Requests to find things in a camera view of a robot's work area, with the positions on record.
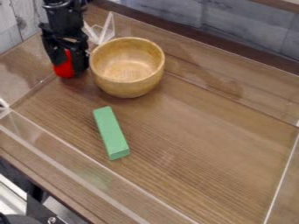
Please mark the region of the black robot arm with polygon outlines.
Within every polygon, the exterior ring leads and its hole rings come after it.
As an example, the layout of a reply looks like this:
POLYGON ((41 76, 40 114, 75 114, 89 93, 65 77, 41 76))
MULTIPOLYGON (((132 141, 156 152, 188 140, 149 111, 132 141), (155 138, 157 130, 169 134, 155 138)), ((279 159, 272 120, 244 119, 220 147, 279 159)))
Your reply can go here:
POLYGON ((89 67, 88 40, 83 31, 81 0, 43 0, 48 22, 40 22, 41 42, 55 74, 79 76, 89 67))

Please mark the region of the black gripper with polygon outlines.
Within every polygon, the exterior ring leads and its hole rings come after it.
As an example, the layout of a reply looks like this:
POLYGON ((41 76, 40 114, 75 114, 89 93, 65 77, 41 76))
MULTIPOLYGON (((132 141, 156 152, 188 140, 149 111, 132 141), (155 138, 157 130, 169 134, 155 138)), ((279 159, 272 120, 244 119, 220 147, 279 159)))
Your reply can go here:
POLYGON ((49 23, 40 23, 39 28, 51 63, 59 66, 67 60, 64 49, 69 48, 72 68, 75 75, 80 76, 89 67, 88 35, 81 29, 57 31, 56 28, 51 28, 49 23))

